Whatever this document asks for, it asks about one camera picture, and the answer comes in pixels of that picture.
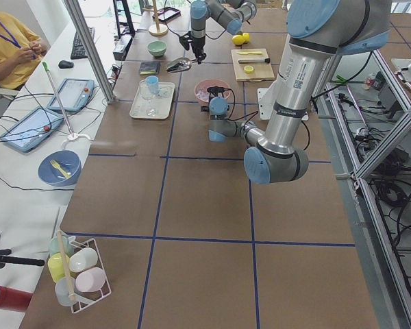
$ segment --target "pink bowl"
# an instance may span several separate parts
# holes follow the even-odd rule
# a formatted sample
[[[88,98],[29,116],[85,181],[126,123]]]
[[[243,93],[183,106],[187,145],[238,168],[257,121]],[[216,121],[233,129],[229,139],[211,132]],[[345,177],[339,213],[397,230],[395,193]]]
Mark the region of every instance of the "pink bowl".
[[[201,105],[208,105],[208,96],[209,93],[207,92],[208,87],[213,87],[213,86],[219,86],[219,87],[224,87],[224,88],[230,88],[227,82],[221,81],[221,80],[216,80],[216,79],[210,79],[210,80],[203,80],[199,82],[195,86],[195,97],[197,98],[198,102]],[[224,98],[228,99],[230,96],[231,92],[225,91],[224,92]]]

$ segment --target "computer mouse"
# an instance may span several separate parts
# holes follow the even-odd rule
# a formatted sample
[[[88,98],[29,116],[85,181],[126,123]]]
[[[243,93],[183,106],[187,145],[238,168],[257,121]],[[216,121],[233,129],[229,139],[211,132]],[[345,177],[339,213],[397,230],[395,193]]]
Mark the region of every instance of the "computer mouse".
[[[70,62],[69,60],[62,60],[61,62],[58,63],[58,67],[60,69],[71,69],[74,66],[75,66],[75,63]]]

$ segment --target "wooden stick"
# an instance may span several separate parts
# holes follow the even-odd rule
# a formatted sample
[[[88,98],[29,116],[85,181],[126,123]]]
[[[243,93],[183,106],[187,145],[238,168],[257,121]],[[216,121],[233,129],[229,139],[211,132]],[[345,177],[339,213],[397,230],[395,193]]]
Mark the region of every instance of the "wooden stick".
[[[76,300],[75,289],[73,289],[73,282],[71,280],[70,269],[67,264],[67,257],[66,257],[66,252],[64,249],[64,242],[62,241],[62,233],[60,230],[56,232],[56,237],[58,238],[58,245],[60,247],[60,253],[61,253],[62,268],[66,276],[67,288],[69,291],[68,298],[70,298],[70,300],[74,302]]]
[[[152,0],[152,6],[153,6],[153,15],[154,15],[154,19],[155,19],[155,25],[157,25],[157,33],[160,33],[160,22],[158,19],[158,13],[157,13],[157,1],[156,0]]]

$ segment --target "yellow shirt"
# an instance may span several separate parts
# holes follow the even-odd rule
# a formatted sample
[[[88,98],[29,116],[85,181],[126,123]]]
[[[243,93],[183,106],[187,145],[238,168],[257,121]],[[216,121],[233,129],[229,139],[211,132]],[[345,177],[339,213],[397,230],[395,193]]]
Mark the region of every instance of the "yellow shirt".
[[[22,48],[29,47],[29,41],[38,40],[33,31],[22,24],[18,19],[5,12],[0,12],[0,22],[6,26],[9,32],[15,37]],[[0,25],[0,34],[12,40],[9,33]],[[0,63],[4,62],[18,51],[18,47],[11,42],[6,41],[0,37]],[[36,59],[30,62],[19,64],[6,78],[0,81],[2,88],[14,89],[21,84],[24,84],[29,79],[32,72],[34,72],[37,65],[41,62],[42,57],[37,56]]]

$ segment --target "lanyard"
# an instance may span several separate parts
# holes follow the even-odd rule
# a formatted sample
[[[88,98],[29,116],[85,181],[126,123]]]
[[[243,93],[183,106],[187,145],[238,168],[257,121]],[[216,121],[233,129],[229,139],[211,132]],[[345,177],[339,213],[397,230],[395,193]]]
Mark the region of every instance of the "lanyard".
[[[0,38],[2,38],[2,39],[4,39],[4,40],[12,43],[12,44],[13,44],[15,47],[17,47],[17,48],[21,48],[20,44],[19,44],[18,41],[15,39],[14,35],[13,35],[11,32],[9,32],[9,30],[6,28],[5,25],[3,25],[3,23],[2,23],[1,21],[0,21],[0,26],[2,26],[2,28],[4,28],[4,30],[9,34],[9,36],[12,38],[12,40],[9,39],[8,37],[4,36],[4,35],[1,34],[1,33],[0,33]]]

